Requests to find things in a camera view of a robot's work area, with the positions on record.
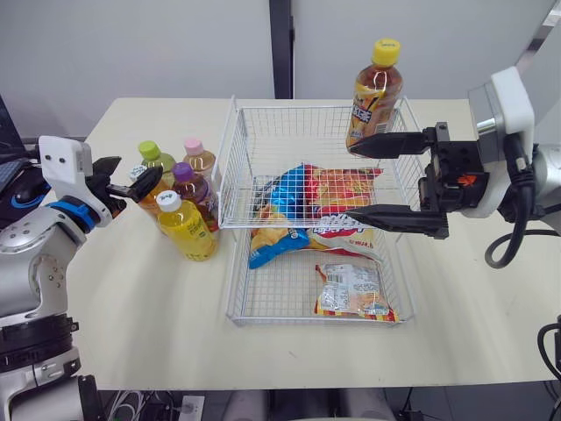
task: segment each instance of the gray wall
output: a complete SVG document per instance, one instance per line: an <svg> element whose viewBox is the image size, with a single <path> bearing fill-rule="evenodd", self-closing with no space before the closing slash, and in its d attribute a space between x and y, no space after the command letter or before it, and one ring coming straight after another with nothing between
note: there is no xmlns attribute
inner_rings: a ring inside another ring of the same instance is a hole
<svg viewBox="0 0 561 421"><path fill-rule="evenodd" d="M22 137L87 136L120 96L270 98L266 0L0 0L0 95Z"/></svg>
<svg viewBox="0 0 561 421"><path fill-rule="evenodd" d="M555 0L294 0L295 94L350 98L373 42L401 42L412 98L465 98L513 66Z"/></svg>
<svg viewBox="0 0 561 421"><path fill-rule="evenodd" d="M536 143L561 143L561 21L522 74L536 114Z"/></svg>

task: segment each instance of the bottle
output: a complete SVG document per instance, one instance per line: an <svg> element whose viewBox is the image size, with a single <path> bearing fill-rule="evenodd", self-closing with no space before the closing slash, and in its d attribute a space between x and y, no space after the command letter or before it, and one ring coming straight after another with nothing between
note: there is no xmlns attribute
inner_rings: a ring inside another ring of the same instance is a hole
<svg viewBox="0 0 561 421"><path fill-rule="evenodd" d="M164 174L161 176L161 179L171 189L174 185L174 175L172 174L172 167L175 165L174 157L169 153L161 152L158 145L151 140L141 142L138 145L138 151L144 158L142 165L146 165L149 168L156 167L157 165L162 166Z"/></svg>
<svg viewBox="0 0 561 421"><path fill-rule="evenodd" d="M172 171L175 177L173 190L182 200L196 205L211 232L218 231L217 196L206 180L186 162L178 162Z"/></svg>
<svg viewBox="0 0 561 421"><path fill-rule="evenodd" d="M354 85L347 148L366 136L386 131L403 84L394 67L400 49L395 39L380 39L374 44L372 65L359 73Z"/></svg>
<svg viewBox="0 0 561 421"><path fill-rule="evenodd" d="M135 182L147 169L148 167L146 165L135 165L129 172L129 178L132 182ZM156 187L154 187L148 194L148 196L138 202L138 206L148 212L151 216L158 219L158 215L160 214L160 207L156 203L156 197L159 193L168 189L169 187L162 180L160 180Z"/></svg>
<svg viewBox="0 0 561 421"><path fill-rule="evenodd" d="M201 213L190 201L182 201L172 190L165 190L156 198L161 213L161 230L177 248L191 260L207 260L217 249L217 241L202 220Z"/></svg>
<svg viewBox="0 0 561 421"><path fill-rule="evenodd" d="M187 162L196 173L201 174L207 183L212 185L212 169L217 162L217 157L210 151L207 151L202 146L202 143L197 138L186 138L184 142L185 158L183 162ZM222 176L220 175L220 168L217 168L216 186L219 188L222 183Z"/></svg>

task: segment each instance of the white table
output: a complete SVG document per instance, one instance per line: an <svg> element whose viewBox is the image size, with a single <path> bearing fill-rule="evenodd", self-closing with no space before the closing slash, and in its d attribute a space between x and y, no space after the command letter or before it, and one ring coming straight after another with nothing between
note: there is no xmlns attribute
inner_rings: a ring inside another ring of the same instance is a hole
<svg viewBox="0 0 561 421"><path fill-rule="evenodd" d="M298 101L311 103L328 102ZM467 101L412 104L422 126L446 120L453 139L474 139ZM118 99L88 142L94 159L123 157L114 181L127 183L128 169L140 161L136 145L142 140L157 141L178 160L186 136L197 136L216 151L228 105L226 99ZM222 236L211 260L184 260L130 203L108 228L89 235L68 269L69 314L80 322L75 341L82 372L94 374L100 389L391 387L549 379L536 334L559 312L561 241L529 237L510 266L488 268L486 247L511 229L498 214L485 220L451 215L447 240L415 237L420 273L411 289L416 315L405 325L241 328L224 315L231 237Z"/></svg>

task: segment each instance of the chip bag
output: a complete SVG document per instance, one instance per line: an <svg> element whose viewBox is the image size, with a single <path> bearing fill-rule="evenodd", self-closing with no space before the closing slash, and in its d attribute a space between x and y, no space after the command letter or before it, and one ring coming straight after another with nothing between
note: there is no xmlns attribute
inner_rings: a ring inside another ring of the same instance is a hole
<svg viewBox="0 0 561 421"><path fill-rule="evenodd" d="M311 215L321 218L373 202L374 178L381 168L323 169L306 165L305 196Z"/></svg>
<svg viewBox="0 0 561 421"><path fill-rule="evenodd" d="M331 228L333 225L343 225L344 227ZM308 229L309 246L307 248L380 260L374 251L376 247L374 229L356 225L357 222L344 213L321 217L319 226Z"/></svg>
<svg viewBox="0 0 561 421"><path fill-rule="evenodd" d="M399 321L386 301L379 265L375 268L351 264L316 265L316 271L323 280L323 291L314 309L316 314Z"/></svg>
<svg viewBox="0 0 561 421"><path fill-rule="evenodd" d="M286 225L303 217L304 166L293 168L269 182L255 194L253 209L259 219L271 225ZM262 227L252 230L249 268L263 266L281 253L304 248L308 234L302 228Z"/></svg>

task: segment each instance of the white wire basket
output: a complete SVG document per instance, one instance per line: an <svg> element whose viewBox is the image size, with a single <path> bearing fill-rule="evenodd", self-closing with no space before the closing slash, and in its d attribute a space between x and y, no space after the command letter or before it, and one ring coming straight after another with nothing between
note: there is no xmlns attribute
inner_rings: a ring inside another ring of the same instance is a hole
<svg viewBox="0 0 561 421"><path fill-rule="evenodd" d="M296 213L303 218L277 220L260 218L255 210L264 200L263 191L281 175L302 163L320 168L370 169L381 174L375 178L370 196L372 203L409 204L419 209L417 181L423 169L416 156L397 160L369 160L347 152L345 137L349 130L351 106L310 107L237 107L232 98L228 122L234 121L227 161L220 186L219 224L221 228L255 228L258 226L321 226L343 228L348 220L313 218L312 205L298 204ZM389 132L419 130L406 98L395 108ZM222 152L228 142L224 131ZM336 198L355 174L343 175L331 186L327 196ZM357 201L348 206L365 204ZM355 226L368 227L357 221Z"/></svg>
<svg viewBox="0 0 561 421"><path fill-rule="evenodd" d="M325 229L348 228L341 219L313 218L302 204L303 218L271 223L255 211L267 184L291 168L311 163L321 168L371 168L372 203L408 204L419 209L417 182L423 168L416 156L397 160L369 160L349 154L345 137L351 106L238 107L232 98L218 160L224 169L219 191L219 223L233 230L236 248L231 263L228 317L238 325L255 323L344 323L398 325L414 314L408 279L415 276L406 234L373 229L352 220L352 226L374 231L375 254L380 258L382 288L399 322L359 317L326 317L314 313L323 290L317 264L351 263L374 267L373 260L318 251L284 253L257 269L248 268L251 229L291 226ZM387 127L393 132L418 131L407 99L394 110Z"/></svg>

